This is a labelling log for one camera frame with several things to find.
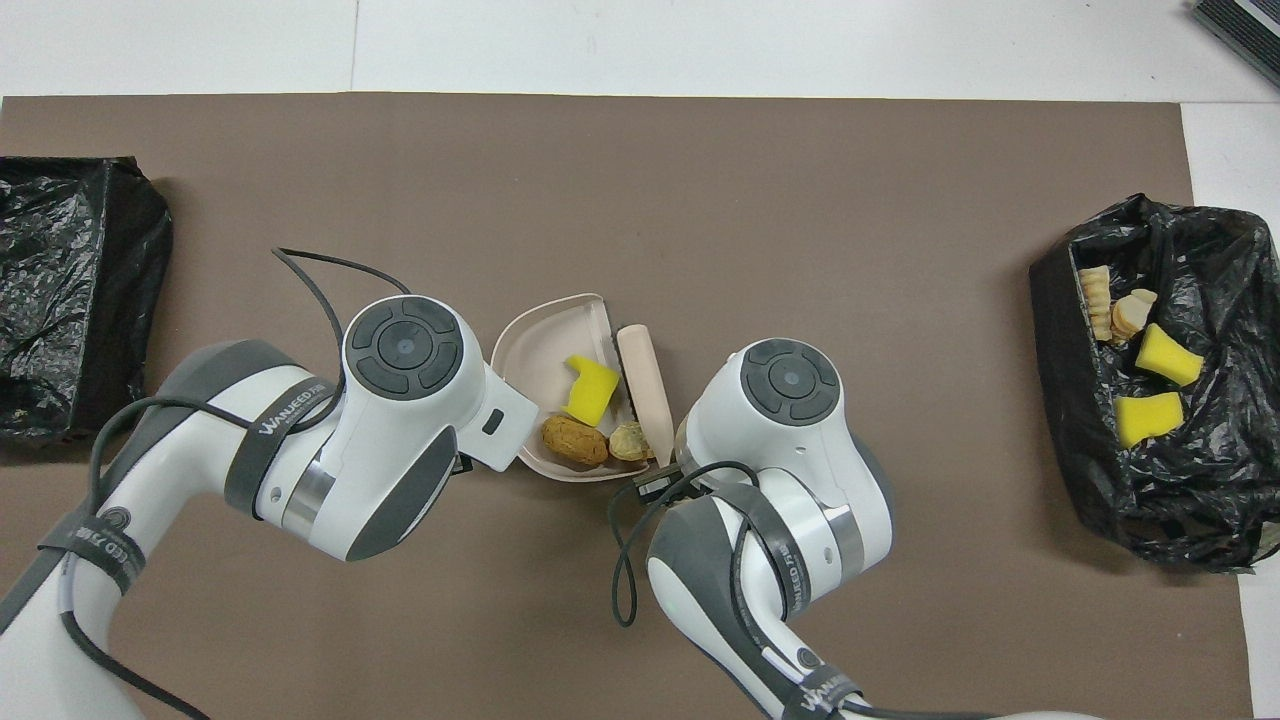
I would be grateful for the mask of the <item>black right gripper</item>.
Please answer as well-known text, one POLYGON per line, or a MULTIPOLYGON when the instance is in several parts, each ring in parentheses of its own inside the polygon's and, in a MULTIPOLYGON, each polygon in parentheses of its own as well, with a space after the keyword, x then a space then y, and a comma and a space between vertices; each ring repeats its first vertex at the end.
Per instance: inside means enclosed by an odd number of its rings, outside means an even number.
POLYGON ((650 468, 634 478, 635 497, 640 503, 671 503, 686 498, 689 491, 681 486, 682 479, 684 470, 680 465, 650 468), (660 501, 663 493, 672 486, 677 487, 676 492, 666 501, 660 501))

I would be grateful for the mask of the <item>pale bread piece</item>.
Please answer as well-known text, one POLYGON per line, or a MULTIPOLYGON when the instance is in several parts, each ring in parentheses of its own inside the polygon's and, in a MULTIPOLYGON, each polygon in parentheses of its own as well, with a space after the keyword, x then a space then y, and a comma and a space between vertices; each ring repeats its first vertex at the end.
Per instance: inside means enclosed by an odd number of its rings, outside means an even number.
POLYGON ((607 438, 609 455, 625 462, 643 462, 654 457, 644 429, 639 421, 617 425, 607 438))

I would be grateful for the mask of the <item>brown oval bun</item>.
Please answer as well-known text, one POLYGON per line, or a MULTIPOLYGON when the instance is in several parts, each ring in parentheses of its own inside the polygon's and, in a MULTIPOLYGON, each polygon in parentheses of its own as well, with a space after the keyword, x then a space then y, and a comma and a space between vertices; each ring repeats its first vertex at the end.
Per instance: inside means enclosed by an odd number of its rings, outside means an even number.
POLYGON ((540 433, 548 451, 577 465, 598 468, 611 456, 604 434, 571 416, 549 416, 540 433))

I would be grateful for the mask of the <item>beige hand brush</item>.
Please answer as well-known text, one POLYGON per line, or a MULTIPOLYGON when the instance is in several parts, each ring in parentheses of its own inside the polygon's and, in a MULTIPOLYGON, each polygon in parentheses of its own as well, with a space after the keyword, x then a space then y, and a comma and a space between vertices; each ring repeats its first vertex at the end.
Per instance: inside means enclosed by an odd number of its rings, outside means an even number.
POLYGON ((650 331, 625 325, 614 338, 635 416, 655 460, 667 465, 675 454, 675 423, 650 331))

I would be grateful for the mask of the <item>yellow notched sponge piece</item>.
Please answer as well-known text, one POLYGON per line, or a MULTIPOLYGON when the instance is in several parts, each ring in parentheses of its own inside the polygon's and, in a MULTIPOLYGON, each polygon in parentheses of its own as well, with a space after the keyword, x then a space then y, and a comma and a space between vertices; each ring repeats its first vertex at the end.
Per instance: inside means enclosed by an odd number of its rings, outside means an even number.
POLYGON ((598 427, 621 382, 621 373, 582 355, 571 355, 566 366, 576 373, 561 411, 589 427, 598 427))

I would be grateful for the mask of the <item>beige plastic dustpan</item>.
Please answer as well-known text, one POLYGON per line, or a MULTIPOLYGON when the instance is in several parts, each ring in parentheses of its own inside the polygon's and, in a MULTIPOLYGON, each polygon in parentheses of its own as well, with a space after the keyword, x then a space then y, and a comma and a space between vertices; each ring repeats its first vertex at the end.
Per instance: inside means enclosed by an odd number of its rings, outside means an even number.
POLYGON ((499 334, 492 366, 509 386, 538 406, 539 414, 518 459, 552 480, 589 483, 637 477, 653 466, 608 457, 589 468, 552 452, 541 439, 541 425, 570 398, 579 373, 567 360, 579 355, 620 373, 620 383, 596 429, 611 436, 616 427, 636 419, 625 365, 614 342, 614 323, 599 293, 576 293, 529 309, 499 334))

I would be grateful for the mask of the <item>striped croissant piece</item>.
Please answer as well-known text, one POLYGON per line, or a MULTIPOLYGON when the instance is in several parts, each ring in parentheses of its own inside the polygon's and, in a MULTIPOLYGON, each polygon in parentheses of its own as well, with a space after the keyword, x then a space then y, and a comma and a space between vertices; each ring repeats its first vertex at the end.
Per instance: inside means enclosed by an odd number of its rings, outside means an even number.
POLYGON ((1091 333, 1098 342, 1112 340, 1110 269, 1107 266, 1082 268, 1076 273, 1085 302, 1091 333))

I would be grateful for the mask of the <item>yellow wedge sponge piece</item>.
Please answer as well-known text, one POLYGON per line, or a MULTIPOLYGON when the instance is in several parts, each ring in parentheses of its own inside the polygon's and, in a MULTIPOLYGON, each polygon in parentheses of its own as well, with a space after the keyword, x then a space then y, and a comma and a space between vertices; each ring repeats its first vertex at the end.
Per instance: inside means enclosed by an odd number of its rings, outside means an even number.
POLYGON ((1117 441, 1132 448, 1142 441, 1166 436, 1184 423, 1181 396, 1175 392, 1114 401, 1117 441))

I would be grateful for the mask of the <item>yellow curved sponge piece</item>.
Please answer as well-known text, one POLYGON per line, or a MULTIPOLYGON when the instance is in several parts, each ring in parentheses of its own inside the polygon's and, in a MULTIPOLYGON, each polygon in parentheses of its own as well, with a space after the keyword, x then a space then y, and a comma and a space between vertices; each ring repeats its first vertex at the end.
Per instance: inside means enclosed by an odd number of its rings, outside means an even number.
POLYGON ((1187 387, 1198 380, 1204 359, 1175 341, 1158 324, 1148 324, 1142 333, 1135 366, 1187 387))

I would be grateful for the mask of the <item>open bin with crumpled black bag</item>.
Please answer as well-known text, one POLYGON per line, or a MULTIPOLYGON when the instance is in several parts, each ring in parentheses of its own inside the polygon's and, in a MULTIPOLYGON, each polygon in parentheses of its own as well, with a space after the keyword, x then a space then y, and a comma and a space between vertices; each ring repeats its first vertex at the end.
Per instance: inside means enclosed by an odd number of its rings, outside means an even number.
POLYGON ((1280 258, 1249 211, 1143 193, 1069 231, 1029 270, 1050 438, 1079 521, 1139 559, 1240 571, 1280 551, 1280 258), (1204 359, 1175 386, 1135 365, 1142 333, 1094 340, 1078 270, 1110 269, 1112 305, 1158 295, 1148 324, 1204 359), (1175 392, 1184 423, 1124 448, 1114 401, 1175 392))

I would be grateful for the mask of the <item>boxy bin with black bag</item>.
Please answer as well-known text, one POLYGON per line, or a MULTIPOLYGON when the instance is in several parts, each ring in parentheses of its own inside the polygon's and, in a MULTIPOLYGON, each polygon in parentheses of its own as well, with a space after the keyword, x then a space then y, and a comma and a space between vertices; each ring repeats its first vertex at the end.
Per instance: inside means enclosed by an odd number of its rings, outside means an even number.
POLYGON ((90 436, 145 396, 173 245, 133 158, 0 158, 0 445, 90 436))

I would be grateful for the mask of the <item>brown table mat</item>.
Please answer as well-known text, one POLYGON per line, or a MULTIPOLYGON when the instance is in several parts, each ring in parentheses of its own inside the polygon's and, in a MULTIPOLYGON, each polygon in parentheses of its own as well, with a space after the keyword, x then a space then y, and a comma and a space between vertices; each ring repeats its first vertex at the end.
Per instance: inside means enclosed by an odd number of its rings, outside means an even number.
MULTIPOLYGON (((9 97, 0 155, 133 156, 168 200, 150 384, 238 338, 334 374, 278 245, 383 269, 485 350, 530 307, 600 293, 650 328, 677 416, 731 352, 804 340, 844 378, 895 537, 794 628, 870 701, 1253 712, 1235 578, 1082 527, 1036 364, 1029 265, 1133 193, 1192 201, 1174 105, 9 97)), ((616 625, 616 488, 479 468, 355 564, 198 497, 109 647, 215 720, 759 720, 648 585, 616 625)))

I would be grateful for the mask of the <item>dark striped device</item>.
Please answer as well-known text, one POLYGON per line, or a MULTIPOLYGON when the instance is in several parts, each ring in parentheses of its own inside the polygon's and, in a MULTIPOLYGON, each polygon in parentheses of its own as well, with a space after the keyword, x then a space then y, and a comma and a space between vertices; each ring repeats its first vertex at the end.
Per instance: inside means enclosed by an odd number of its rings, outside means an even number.
POLYGON ((1280 0, 1194 0, 1192 17, 1280 88, 1280 0))

